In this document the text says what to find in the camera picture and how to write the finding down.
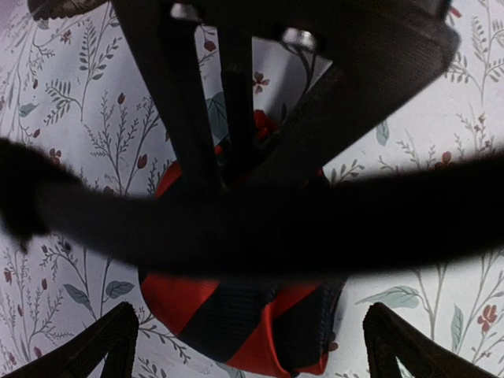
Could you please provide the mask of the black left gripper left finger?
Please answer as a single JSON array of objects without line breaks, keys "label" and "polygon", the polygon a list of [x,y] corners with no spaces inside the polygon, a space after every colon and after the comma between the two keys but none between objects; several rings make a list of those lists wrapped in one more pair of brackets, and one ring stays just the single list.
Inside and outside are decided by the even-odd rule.
[{"label": "black left gripper left finger", "polygon": [[129,378],[139,320],[132,304],[121,302],[80,334],[50,353],[9,373],[10,378],[88,377],[100,361],[102,377]]}]

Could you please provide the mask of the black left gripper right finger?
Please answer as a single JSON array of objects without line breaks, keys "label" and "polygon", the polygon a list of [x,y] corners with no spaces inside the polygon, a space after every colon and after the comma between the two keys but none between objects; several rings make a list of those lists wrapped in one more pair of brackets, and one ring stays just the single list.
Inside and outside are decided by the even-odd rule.
[{"label": "black left gripper right finger", "polygon": [[400,377],[399,364],[415,377],[492,377],[430,340],[381,302],[369,307],[363,331],[371,377]]}]

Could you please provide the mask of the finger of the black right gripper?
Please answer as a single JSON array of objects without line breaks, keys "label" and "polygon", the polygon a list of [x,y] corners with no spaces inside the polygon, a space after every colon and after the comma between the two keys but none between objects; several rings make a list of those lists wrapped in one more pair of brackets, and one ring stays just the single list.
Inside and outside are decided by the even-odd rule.
[{"label": "finger of the black right gripper", "polygon": [[[437,80],[458,49],[448,1],[115,1],[186,183],[296,185]],[[214,152],[198,31],[217,32],[231,147]]]}]

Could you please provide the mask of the red black striped tie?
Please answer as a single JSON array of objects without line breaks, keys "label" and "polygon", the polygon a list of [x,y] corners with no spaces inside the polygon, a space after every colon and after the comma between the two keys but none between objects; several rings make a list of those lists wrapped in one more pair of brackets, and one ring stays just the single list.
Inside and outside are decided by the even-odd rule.
[{"label": "red black striped tie", "polygon": [[139,269],[143,299],[177,339],[234,369],[272,377],[324,373],[337,349],[345,281],[254,286]]}]

